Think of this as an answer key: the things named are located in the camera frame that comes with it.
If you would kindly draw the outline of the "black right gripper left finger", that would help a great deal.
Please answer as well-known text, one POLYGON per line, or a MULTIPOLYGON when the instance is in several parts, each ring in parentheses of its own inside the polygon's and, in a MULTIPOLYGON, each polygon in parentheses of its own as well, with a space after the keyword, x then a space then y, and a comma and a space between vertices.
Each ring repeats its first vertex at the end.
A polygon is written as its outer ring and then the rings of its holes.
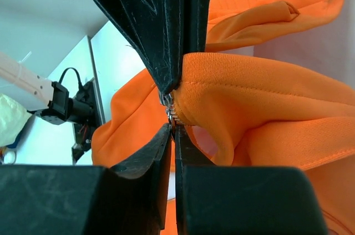
POLYGON ((171 127, 113 167, 1 166, 2 234, 159 234, 171 127))

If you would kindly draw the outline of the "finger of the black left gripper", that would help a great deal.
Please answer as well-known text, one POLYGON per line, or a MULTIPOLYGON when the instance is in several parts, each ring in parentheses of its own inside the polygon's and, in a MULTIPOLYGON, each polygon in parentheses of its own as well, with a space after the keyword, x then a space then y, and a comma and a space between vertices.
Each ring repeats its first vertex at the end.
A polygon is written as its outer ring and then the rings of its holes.
POLYGON ((93 0, 137 51, 159 91, 177 86, 182 71, 182 0, 93 0))
POLYGON ((205 51, 209 3, 184 0, 184 54, 205 51))

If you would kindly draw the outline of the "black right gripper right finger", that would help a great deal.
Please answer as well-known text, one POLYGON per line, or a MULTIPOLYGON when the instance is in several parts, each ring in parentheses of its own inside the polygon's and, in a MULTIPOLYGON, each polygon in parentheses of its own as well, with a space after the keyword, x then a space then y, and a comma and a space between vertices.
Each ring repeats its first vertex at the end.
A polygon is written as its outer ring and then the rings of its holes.
POLYGON ((327 234, 306 175, 294 167, 214 165, 175 131, 179 234, 327 234))

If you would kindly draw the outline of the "orange jacket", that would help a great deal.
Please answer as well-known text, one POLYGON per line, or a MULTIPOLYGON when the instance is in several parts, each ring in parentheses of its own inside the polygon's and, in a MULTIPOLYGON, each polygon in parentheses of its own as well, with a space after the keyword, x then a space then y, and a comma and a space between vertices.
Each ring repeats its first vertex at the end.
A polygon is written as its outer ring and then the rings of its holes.
MULTIPOLYGON (((354 233, 354 87, 290 62, 343 58, 318 50, 310 30, 335 20, 344 0, 210 0, 204 52, 187 53, 169 119, 145 67, 111 100, 92 160, 107 168, 171 127, 217 166, 278 166, 310 181, 327 234, 354 233)), ((164 234, 179 234, 176 198, 164 234)))

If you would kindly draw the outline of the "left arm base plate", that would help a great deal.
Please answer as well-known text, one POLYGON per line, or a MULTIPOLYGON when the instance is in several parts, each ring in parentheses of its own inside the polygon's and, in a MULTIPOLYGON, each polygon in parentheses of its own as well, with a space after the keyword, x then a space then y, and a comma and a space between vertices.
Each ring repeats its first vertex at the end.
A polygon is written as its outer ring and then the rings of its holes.
POLYGON ((73 165, 81 165, 85 159, 92 163, 92 139, 94 131, 103 124, 100 90, 95 79, 83 85, 73 98, 74 103, 74 145, 71 148, 73 165))

